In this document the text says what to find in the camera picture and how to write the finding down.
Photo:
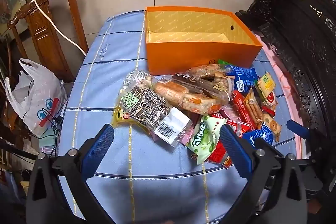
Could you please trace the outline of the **sunflower seeds clear bag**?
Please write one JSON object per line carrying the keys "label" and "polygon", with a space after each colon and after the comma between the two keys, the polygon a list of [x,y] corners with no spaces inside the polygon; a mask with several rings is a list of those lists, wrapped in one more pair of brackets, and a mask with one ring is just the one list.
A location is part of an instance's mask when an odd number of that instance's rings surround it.
{"label": "sunflower seeds clear bag", "polygon": [[191,126],[191,120],[150,88],[134,86],[120,99],[121,110],[151,135],[176,147]]}

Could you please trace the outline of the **blue snack bag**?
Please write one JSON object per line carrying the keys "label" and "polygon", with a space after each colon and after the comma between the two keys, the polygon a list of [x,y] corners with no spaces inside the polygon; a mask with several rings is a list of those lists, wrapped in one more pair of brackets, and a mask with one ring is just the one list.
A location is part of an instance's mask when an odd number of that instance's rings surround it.
{"label": "blue snack bag", "polygon": [[220,70],[227,76],[234,79],[234,89],[240,93],[249,92],[250,88],[255,85],[258,80],[257,73],[253,67],[243,68],[234,66],[226,61],[219,60]]}

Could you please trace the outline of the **bread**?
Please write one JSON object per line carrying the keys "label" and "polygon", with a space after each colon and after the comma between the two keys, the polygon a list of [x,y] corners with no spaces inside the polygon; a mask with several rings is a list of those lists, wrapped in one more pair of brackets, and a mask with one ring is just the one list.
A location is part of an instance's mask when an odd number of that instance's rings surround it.
{"label": "bread", "polygon": [[201,93],[191,92],[187,87],[172,80],[159,81],[154,84],[153,89],[172,106],[199,115],[213,114],[221,108],[219,100]]}

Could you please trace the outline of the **pink cloth table edge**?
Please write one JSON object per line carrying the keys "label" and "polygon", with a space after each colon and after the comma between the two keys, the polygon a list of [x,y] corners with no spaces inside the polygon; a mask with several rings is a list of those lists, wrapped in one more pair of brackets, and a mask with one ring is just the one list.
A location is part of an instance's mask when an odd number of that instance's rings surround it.
{"label": "pink cloth table edge", "polygon": [[297,158],[305,159],[307,158],[305,141],[286,126],[290,119],[300,125],[303,124],[303,115],[299,113],[301,103],[294,82],[275,53],[262,41],[262,37],[256,35],[256,38],[261,43],[262,49],[255,57],[253,66],[258,76],[261,77],[268,72],[276,83],[274,93],[277,106],[274,119],[281,125],[281,133],[279,141],[274,141],[273,145],[284,154],[293,153]]}

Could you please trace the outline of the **small blue snack packet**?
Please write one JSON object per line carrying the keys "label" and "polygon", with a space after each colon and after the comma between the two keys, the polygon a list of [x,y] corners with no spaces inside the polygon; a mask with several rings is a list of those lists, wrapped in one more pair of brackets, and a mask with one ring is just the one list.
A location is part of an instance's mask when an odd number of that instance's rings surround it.
{"label": "small blue snack packet", "polygon": [[262,125],[260,129],[245,132],[242,134],[242,138],[247,140],[253,147],[255,147],[255,140],[261,138],[266,141],[269,145],[273,143],[273,132],[266,125]]}

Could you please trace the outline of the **green white snack packet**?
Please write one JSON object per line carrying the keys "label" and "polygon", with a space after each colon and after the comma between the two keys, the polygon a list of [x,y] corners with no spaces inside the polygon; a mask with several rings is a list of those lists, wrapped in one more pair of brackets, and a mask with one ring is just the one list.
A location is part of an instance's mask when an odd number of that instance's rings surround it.
{"label": "green white snack packet", "polygon": [[197,156],[197,165],[207,159],[219,164],[225,163],[226,150],[219,139],[221,127],[226,123],[226,118],[208,115],[201,118],[199,127],[187,143],[187,147]]}

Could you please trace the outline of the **yellow snack packet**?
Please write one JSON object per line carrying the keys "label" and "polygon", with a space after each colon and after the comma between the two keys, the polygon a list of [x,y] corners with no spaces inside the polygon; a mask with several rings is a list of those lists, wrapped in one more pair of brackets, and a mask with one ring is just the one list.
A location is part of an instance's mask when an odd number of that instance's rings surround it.
{"label": "yellow snack packet", "polygon": [[116,106],[113,110],[112,126],[118,127],[122,124],[135,124],[128,112],[124,112],[120,106]]}

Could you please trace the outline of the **orange biscuit packet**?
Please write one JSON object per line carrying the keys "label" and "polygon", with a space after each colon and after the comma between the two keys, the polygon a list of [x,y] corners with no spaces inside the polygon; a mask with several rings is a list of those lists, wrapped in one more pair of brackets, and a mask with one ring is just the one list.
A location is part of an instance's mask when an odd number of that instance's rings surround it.
{"label": "orange biscuit packet", "polygon": [[263,113],[263,125],[266,125],[273,133],[275,142],[279,142],[281,135],[281,125],[277,123],[268,113]]}

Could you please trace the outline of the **blue checked tablecloth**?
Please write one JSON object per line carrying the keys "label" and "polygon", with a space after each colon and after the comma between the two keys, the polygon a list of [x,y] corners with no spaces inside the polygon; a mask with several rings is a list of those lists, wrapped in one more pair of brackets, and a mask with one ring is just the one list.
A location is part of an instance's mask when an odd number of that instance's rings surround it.
{"label": "blue checked tablecloth", "polygon": [[[112,121],[123,81],[147,68],[142,10],[108,18],[80,66],[68,101],[59,153],[79,148]],[[197,164],[183,145],[122,125],[88,185],[117,223],[217,223],[246,184],[236,169]]]}

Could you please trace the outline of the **red long biscuit box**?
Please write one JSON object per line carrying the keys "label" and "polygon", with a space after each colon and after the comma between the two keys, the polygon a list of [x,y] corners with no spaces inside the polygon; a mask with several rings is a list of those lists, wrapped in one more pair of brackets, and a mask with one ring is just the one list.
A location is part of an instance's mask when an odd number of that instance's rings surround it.
{"label": "red long biscuit box", "polygon": [[238,111],[239,117],[241,119],[241,121],[243,121],[244,123],[247,123],[250,125],[251,130],[255,130],[256,129],[256,125],[254,123],[254,121],[252,120],[252,118],[249,115],[249,112],[247,110],[247,107],[244,104],[244,97],[243,95],[237,91],[234,90],[232,92],[232,101]]}

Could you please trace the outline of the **brown pastry clear tray pack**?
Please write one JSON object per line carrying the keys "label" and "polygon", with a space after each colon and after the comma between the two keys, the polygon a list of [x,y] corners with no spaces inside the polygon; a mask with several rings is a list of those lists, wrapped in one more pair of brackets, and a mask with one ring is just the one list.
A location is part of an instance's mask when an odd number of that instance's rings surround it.
{"label": "brown pastry clear tray pack", "polygon": [[174,74],[172,79],[192,91],[217,98],[226,104],[232,100],[231,94],[234,90],[235,76],[232,73],[234,69],[230,65],[210,64]]}

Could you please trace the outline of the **peanut bag clear silver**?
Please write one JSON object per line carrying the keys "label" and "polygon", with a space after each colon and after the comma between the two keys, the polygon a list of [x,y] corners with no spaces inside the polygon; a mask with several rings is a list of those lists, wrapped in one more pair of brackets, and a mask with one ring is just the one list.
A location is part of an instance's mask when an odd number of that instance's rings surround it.
{"label": "peanut bag clear silver", "polygon": [[130,72],[124,79],[122,91],[127,91],[135,86],[140,88],[151,88],[157,79],[149,72],[144,70],[135,70]]}

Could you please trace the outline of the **orange cardboard box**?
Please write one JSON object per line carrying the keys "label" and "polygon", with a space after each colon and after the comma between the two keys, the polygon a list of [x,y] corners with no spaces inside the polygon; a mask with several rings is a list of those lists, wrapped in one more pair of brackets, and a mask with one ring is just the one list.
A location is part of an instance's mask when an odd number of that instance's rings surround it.
{"label": "orange cardboard box", "polygon": [[153,6],[145,11],[146,57],[153,75],[172,75],[218,60],[249,68],[262,45],[230,11]]}

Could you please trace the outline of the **carved wooden chair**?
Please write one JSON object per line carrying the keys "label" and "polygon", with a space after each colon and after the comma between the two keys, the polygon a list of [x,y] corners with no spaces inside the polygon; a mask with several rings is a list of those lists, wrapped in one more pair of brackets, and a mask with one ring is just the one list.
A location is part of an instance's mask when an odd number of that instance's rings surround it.
{"label": "carved wooden chair", "polygon": [[[87,53],[88,44],[81,22],[77,0],[68,0],[68,3],[79,46]],[[29,26],[29,32],[41,64],[52,71],[58,79],[64,80],[66,83],[72,82],[75,78],[62,51],[56,30],[50,21],[42,15],[43,12],[45,12],[49,18],[52,17],[49,0],[30,1],[16,12],[14,18],[7,23],[7,27],[9,30],[12,30],[14,34],[21,56],[26,58],[27,53],[16,28],[19,20],[25,19]]]}

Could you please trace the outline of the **dark carved wooden cabinet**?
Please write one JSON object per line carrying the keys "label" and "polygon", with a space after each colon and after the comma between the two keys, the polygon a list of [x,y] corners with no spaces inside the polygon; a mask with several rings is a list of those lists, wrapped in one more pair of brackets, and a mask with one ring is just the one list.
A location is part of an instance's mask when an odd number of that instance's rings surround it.
{"label": "dark carved wooden cabinet", "polygon": [[335,0],[253,0],[237,16],[291,74],[304,125],[335,138]]}

